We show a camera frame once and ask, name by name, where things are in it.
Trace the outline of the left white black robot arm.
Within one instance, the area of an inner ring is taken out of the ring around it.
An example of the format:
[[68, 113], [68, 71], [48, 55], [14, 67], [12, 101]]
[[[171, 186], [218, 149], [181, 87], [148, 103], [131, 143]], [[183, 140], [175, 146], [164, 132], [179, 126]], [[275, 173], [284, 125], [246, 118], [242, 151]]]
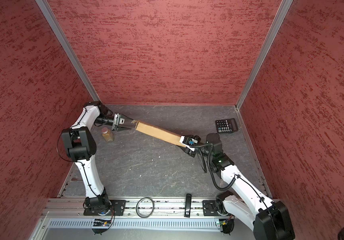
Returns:
[[94, 126], [109, 126], [113, 131], [122, 131], [134, 129], [136, 123], [123, 114], [111, 113], [102, 102], [95, 101], [86, 103], [77, 121], [60, 135], [66, 160], [76, 164], [84, 183], [84, 215], [106, 216], [112, 213], [113, 207], [95, 164], [97, 145], [91, 133]]

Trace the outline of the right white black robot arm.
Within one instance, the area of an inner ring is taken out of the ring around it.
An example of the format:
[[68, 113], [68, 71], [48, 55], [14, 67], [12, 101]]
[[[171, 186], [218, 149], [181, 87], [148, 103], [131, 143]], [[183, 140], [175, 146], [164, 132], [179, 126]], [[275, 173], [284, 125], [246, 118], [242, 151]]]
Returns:
[[[247, 180], [224, 153], [219, 134], [208, 134], [205, 143], [201, 143], [197, 136], [182, 136], [180, 143], [205, 159], [215, 187], [222, 191], [217, 196], [218, 212], [221, 215], [230, 214], [239, 219], [252, 230], [257, 240], [295, 239], [286, 205], [281, 201], [274, 202]], [[218, 186], [215, 175], [227, 186]]]

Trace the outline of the brown cardboard box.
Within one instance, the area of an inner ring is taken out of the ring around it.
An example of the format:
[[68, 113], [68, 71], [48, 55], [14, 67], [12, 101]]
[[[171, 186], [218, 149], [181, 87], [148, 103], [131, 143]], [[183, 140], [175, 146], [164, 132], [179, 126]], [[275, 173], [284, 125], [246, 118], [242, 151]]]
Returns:
[[186, 147], [183, 143], [180, 142], [182, 135], [178, 135], [176, 133], [136, 120], [133, 120], [132, 123], [135, 124], [134, 129], [138, 132], [152, 136], [154, 138], [160, 139], [162, 141], [168, 142], [179, 147]]

